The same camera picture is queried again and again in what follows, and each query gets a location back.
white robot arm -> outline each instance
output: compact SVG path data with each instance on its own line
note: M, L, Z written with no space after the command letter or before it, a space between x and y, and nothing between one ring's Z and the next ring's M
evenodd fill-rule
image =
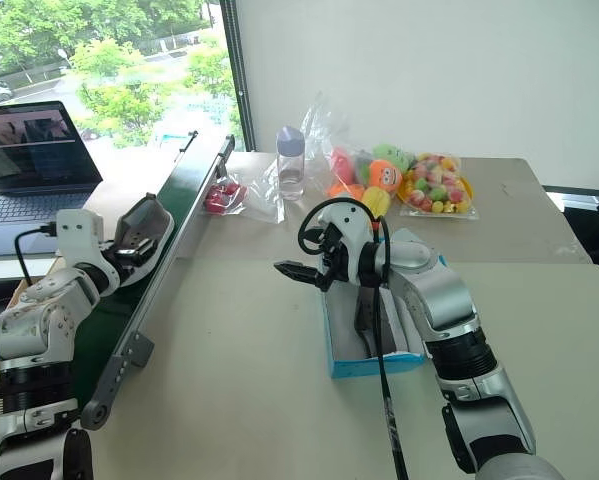
M75 335L101 297L150 273L173 229L152 194L119 220L109 244L99 215L58 212L66 267L0 315L0 479L92 478L90 440L72 393Z
M318 212L319 227L307 229ZM448 402L442 416L457 465L466 473L476 473L479 480L563 480L535 456L530 422L503 365L486 343L461 278L434 249L405 229L397 232L399 239L389 248L379 243L369 217L377 220L363 204L349 198L318 205L304 220L298 240L306 253L322 256L327 271L322 274L297 262L279 262L275 267L322 291L334 280L375 288L387 282L400 319L412 317L432 357L439 389ZM381 339L375 338L375 343L379 345Z

water bottle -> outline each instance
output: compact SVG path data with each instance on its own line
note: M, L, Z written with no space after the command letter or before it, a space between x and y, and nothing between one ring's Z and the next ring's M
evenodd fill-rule
M287 200L303 195L303 166L306 142L296 128L283 127L277 132L277 171L279 190Z

laptop keyboard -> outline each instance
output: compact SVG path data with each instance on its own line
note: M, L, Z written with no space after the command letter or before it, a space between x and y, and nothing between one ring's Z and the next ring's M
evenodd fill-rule
M81 208L89 193L61 193L30 197L0 197L0 223L54 220L62 208Z

blue box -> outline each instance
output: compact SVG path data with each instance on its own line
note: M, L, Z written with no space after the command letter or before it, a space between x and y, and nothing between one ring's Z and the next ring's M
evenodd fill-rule
M321 294L328 368L332 378L379 374L377 358L367 358L363 342L354 328L358 289L349 283L335 281L328 292ZM386 373L412 370L425 361L421 338L414 325L412 328L401 325L390 291L381 289L381 298L387 320L382 333L392 335L395 344L395 351L384 354Z

window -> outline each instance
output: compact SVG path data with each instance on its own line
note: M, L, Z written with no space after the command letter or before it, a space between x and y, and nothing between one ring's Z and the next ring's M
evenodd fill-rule
M243 148L216 0L0 0L0 104L46 100L95 161L172 160L192 130Z

